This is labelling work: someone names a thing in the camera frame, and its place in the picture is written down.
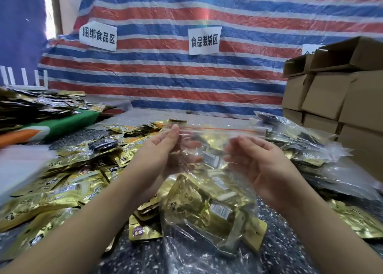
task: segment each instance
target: right hand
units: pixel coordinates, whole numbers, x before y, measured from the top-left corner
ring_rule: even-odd
[[[224,157],[230,162],[229,168],[244,175],[256,194],[281,215],[299,208],[308,198],[317,195],[273,143],[238,136],[230,140],[225,152],[229,153]]]

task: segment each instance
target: sign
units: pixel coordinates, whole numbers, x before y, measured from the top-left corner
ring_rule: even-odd
[[[219,52],[222,27],[189,29],[189,54]]]
[[[303,44],[302,45],[302,55],[313,54],[315,52],[315,50],[317,50],[321,46],[323,46],[323,44]]]
[[[91,21],[82,25],[79,30],[80,43],[116,51],[117,27]]]

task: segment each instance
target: cardboard box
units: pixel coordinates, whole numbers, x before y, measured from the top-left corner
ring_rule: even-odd
[[[302,111],[302,104],[313,79],[313,74],[304,74],[289,78],[286,84],[285,94],[283,95],[282,107]]]
[[[313,54],[304,54],[285,61],[282,76],[289,78],[291,76],[298,76],[308,74],[310,71],[310,64],[313,60]]]
[[[338,142],[354,149],[350,157],[375,179],[383,182],[383,134],[368,129],[344,125]]]
[[[302,110],[338,121],[344,98],[354,77],[348,73],[319,73],[303,102]]]
[[[303,126],[311,129],[325,131],[331,134],[339,134],[342,129],[342,124],[337,121],[327,118],[305,114]]]
[[[283,116],[293,121],[294,123],[298,124],[299,126],[302,126],[303,112],[298,112],[298,111],[290,110],[288,108],[284,108]]]
[[[310,71],[361,71],[383,69],[383,42],[355,37],[320,47]]]
[[[340,122],[383,132],[383,71],[353,74],[344,100]]]

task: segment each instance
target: striped tarp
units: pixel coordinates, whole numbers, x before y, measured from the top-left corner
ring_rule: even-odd
[[[281,114],[286,59],[303,44],[383,39],[383,0],[82,0],[72,34],[41,59],[50,87],[129,96],[132,105],[247,118]],[[79,27],[117,27],[117,52],[79,43]],[[189,55],[188,29],[222,26],[220,52]]]

